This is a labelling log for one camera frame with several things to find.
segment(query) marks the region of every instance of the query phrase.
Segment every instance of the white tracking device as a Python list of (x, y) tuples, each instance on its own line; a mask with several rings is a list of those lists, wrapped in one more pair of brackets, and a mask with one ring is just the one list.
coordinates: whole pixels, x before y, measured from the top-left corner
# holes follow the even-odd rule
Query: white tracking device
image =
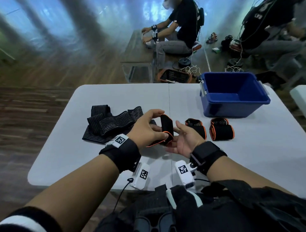
[(136, 171), (132, 175), (134, 181), (130, 183), (130, 186), (139, 190), (143, 190), (144, 186), (146, 185), (149, 173), (150, 166), (146, 163), (139, 163)]
[(194, 186), (195, 180), (193, 176), (197, 167), (194, 167), (192, 163), (187, 164), (185, 161), (180, 160), (175, 162), (175, 169), (186, 189)]

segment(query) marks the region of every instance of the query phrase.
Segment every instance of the white face mask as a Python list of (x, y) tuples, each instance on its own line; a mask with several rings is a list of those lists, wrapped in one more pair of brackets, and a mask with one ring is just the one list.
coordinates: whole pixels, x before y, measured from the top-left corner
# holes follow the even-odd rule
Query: white face mask
[(164, 2), (162, 3), (162, 6), (168, 10), (170, 8), (170, 0), (164, 0)]

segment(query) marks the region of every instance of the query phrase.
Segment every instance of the black t-shirt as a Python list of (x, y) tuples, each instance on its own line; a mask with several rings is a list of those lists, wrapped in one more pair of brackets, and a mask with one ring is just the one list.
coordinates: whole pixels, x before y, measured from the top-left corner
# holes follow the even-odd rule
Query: black t-shirt
[(269, 37), (267, 26), (281, 26), (292, 21), (294, 4), (289, 0), (265, 0), (246, 19), (240, 40), (243, 49), (258, 47)]
[(177, 38), (184, 41), (189, 48), (193, 47), (200, 30), (199, 24), (197, 28), (197, 11), (193, 0), (182, 0), (169, 16), (171, 21), (176, 22), (181, 27), (177, 33)]

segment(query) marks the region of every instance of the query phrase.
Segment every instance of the blue plastic bin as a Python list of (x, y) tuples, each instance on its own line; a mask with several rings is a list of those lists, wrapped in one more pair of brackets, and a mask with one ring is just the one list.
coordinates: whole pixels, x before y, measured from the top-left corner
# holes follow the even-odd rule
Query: blue plastic bin
[(201, 79), (204, 83), (200, 97), (206, 117), (245, 118), (270, 104), (265, 89), (252, 73), (203, 73)]

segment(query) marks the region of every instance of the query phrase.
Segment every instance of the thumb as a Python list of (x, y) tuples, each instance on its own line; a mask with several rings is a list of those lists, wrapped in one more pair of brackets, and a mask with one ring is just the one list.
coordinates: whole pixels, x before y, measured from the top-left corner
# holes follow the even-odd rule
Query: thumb
[(155, 134), (155, 140), (162, 140), (162, 139), (167, 139), (169, 135), (164, 132), (154, 132)]
[(178, 120), (175, 121), (175, 124), (176, 124), (177, 128), (179, 128), (184, 133), (190, 132), (191, 128), (189, 126), (186, 126), (186, 125), (180, 123)]

